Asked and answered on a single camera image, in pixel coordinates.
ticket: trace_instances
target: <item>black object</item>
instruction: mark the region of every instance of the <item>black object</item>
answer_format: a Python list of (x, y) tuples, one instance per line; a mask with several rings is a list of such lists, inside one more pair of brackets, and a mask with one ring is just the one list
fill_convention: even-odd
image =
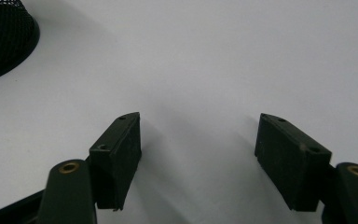
[(95, 203), (123, 209), (141, 154), (139, 113), (121, 116), (85, 161), (53, 167), (46, 189), (1, 209), (0, 223), (96, 223)]
[(332, 153), (285, 119), (261, 114), (255, 155), (290, 209), (315, 211), (325, 224), (358, 224), (358, 164), (332, 167)]
[(39, 40), (37, 22), (20, 0), (0, 0), (0, 76), (22, 63)]

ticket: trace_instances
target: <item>black mesh cup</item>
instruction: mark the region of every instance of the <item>black mesh cup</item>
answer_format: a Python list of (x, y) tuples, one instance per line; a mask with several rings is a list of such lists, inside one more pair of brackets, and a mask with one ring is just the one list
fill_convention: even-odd
[(24, 61), (39, 40), (39, 27), (20, 0), (0, 0), (0, 76)]

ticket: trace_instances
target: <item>black mesh basket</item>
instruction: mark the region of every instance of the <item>black mesh basket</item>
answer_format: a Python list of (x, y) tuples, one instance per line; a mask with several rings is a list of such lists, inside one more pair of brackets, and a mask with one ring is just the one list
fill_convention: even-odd
[(34, 50), (39, 27), (20, 0), (0, 0), (0, 76)]

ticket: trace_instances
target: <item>pen holder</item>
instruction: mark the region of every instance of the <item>pen holder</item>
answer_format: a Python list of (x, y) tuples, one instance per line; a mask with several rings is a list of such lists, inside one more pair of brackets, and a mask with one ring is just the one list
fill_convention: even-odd
[(20, 0), (0, 0), (0, 76), (22, 63), (39, 40), (39, 26)]

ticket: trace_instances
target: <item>white table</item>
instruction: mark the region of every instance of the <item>white table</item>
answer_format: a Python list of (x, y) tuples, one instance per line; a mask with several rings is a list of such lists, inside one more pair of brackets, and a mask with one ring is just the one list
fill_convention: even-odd
[(99, 223), (321, 223), (258, 164), (262, 112), (358, 163), (358, 1), (23, 3), (41, 37), (0, 77), (0, 208), (134, 111), (143, 157)]

